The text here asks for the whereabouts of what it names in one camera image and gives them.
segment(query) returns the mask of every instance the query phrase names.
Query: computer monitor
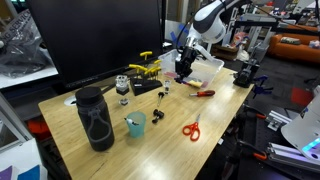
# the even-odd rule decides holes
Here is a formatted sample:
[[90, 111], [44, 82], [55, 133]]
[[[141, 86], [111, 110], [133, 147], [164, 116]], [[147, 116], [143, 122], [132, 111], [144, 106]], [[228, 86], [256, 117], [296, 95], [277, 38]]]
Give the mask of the computer monitor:
[[27, 0], [65, 86], [79, 87], [162, 53], [158, 0]]

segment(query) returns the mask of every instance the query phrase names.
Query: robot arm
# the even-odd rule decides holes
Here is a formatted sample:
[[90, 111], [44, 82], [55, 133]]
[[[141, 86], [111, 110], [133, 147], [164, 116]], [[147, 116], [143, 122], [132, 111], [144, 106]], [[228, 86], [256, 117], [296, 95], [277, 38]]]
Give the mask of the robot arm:
[[237, 3], [244, 3], [246, 0], [215, 0], [209, 5], [200, 9], [189, 30], [181, 59], [175, 62], [175, 70], [178, 74], [177, 82], [192, 73], [191, 64], [200, 52], [206, 59], [212, 60], [212, 56], [202, 46], [199, 41], [206, 43], [218, 43], [226, 34], [226, 28], [223, 25], [220, 14]]

